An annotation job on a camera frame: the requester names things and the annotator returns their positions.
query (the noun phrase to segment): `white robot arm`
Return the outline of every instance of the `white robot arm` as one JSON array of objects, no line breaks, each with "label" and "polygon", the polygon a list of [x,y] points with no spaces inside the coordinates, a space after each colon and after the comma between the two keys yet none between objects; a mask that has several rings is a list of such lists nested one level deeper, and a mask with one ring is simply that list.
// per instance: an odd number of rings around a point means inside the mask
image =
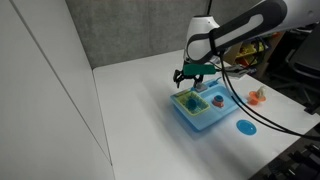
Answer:
[{"label": "white robot arm", "polygon": [[195,84],[201,82],[207,73],[201,70],[186,73],[185,66],[203,65],[213,55],[246,39],[318,21],[319,0],[264,0],[222,26],[212,16],[195,16],[188,29],[184,68],[182,71],[176,70],[174,81],[178,86],[183,79],[194,79]]}]

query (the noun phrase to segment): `black cable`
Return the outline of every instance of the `black cable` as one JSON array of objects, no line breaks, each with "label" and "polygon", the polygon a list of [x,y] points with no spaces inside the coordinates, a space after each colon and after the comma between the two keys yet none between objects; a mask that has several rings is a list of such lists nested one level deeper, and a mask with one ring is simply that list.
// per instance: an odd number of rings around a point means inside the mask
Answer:
[{"label": "black cable", "polygon": [[262,44],[262,46],[263,46],[263,51],[262,51],[262,55],[260,56],[260,60],[258,60],[258,62],[257,62],[257,64],[256,65],[258,65],[258,64],[260,64],[262,61],[263,61],[263,59],[264,59],[264,57],[265,57],[265,55],[266,55],[266,45],[265,45],[265,42],[264,42],[264,40],[261,38],[261,37],[258,37],[258,39],[260,39],[260,42],[261,42],[261,44]]},{"label": "black cable", "polygon": [[[291,135],[296,135],[296,136],[300,136],[300,137],[303,137],[303,138],[306,138],[306,139],[315,140],[315,141],[320,141],[320,137],[318,137],[318,136],[308,136],[308,135],[303,135],[303,134],[300,134],[300,133],[291,131],[291,130],[289,130],[289,129],[287,129],[287,128],[285,128],[285,127],[283,127],[283,126],[281,126],[281,125],[279,125],[279,124],[277,124],[277,123],[275,123],[275,122],[273,122],[273,121],[271,121],[271,120],[269,120],[269,119],[267,119],[267,118],[265,118],[264,116],[258,114],[258,113],[255,112],[253,109],[251,109],[249,106],[247,106],[247,105],[241,100],[241,98],[238,96],[238,94],[235,92],[235,90],[234,90],[234,88],[233,88],[233,86],[232,86],[232,84],[231,84],[231,82],[230,82],[230,79],[229,79],[228,75],[225,73],[223,59],[221,59],[221,66],[222,66],[222,77],[225,78],[225,79],[227,79],[227,82],[228,82],[228,84],[229,84],[229,86],[230,86],[233,94],[237,97],[237,99],[239,100],[239,102],[240,102],[243,106],[245,106],[247,109],[249,109],[252,113],[256,114],[256,115],[259,116],[260,118],[264,119],[265,121],[269,122],[270,124],[272,124],[272,125],[280,128],[280,129],[277,129],[277,128],[275,128],[275,127],[272,127],[272,126],[270,126],[270,125],[267,125],[267,124],[265,124],[265,123],[262,123],[260,120],[258,120],[258,119],[255,118],[254,116],[252,116],[250,113],[248,113],[247,111],[244,111],[244,112],[245,112],[246,114],[248,114],[251,118],[253,118],[253,119],[256,120],[257,122],[259,122],[259,123],[261,123],[261,124],[263,124],[263,125],[271,128],[271,129],[277,130],[277,131],[279,131],[279,132],[283,132],[283,133],[287,133],[287,134],[291,134]],[[244,110],[244,108],[243,108],[240,104],[238,104],[238,102],[236,101],[236,99],[235,99],[233,96],[232,96],[232,99],[235,101],[235,103],[236,103],[242,110]]]},{"label": "black cable", "polygon": [[215,66],[215,68],[217,68],[219,71],[222,70],[221,67],[217,66],[216,64],[214,64],[214,63],[211,63],[211,64],[213,64]]},{"label": "black cable", "polygon": [[[258,54],[258,53],[259,53],[259,46],[260,46],[258,38],[256,38],[256,42],[257,42],[257,44],[256,44],[255,49],[256,49],[257,54]],[[249,65],[248,65],[247,67],[245,67],[245,69],[251,68],[251,67],[252,67],[252,64],[253,64],[256,60],[258,60],[257,57],[255,57],[254,59],[252,59],[251,62],[249,63]]]},{"label": "black cable", "polygon": [[212,4],[212,0],[209,0],[207,15],[210,14],[211,4]]}]

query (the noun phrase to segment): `white tabletop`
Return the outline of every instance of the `white tabletop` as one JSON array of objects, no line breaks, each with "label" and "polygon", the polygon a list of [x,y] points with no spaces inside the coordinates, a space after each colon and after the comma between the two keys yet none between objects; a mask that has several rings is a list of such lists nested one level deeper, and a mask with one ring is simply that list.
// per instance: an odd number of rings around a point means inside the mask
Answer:
[{"label": "white tabletop", "polygon": [[[176,88],[172,76],[182,63],[182,51],[176,51],[94,70],[116,180],[248,179],[298,139],[258,124],[240,109],[193,132],[169,99],[193,84],[186,80]],[[249,76],[232,83],[245,97],[263,85]],[[320,121],[269,87],[266,97],[253,109],[289,129],[306,133]],[[257,133],[239,132],[240,119],[255,124]]]}]

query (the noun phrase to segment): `blue lid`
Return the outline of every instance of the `blue lid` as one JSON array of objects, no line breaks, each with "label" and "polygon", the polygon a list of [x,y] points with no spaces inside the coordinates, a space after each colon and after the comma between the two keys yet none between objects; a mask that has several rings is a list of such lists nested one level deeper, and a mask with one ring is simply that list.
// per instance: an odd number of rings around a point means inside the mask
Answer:
[{"label": "blue lid", "polygon": [[197,108],[197,101],[193,98],[189,98],[187,103],[186,103],[186,107],[189,110],[195,110]]},{"label": "blue lid", "polygon": [[220,95],[217,95],[216,97],[214,97],[214,100],[216,100],[217,102],[223,102],[223,97]]},{"label": "blue lid", "polygon": [[247,120],[239,120],[237,122],[237,128],[240,132],[249,136],[254,135],[257,132],[256,126]]}]

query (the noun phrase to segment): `gray wall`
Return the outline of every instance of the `gray wall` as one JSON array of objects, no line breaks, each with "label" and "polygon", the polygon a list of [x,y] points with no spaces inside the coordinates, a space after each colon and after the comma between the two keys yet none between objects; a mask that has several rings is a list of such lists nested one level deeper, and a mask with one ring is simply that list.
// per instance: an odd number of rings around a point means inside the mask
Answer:
[{"label": "gray wall", "polygon": [[[221,25],[260,0],[213,0]],[[190,19],[208,0],[66,0],[92,68],[184,47]]]}]

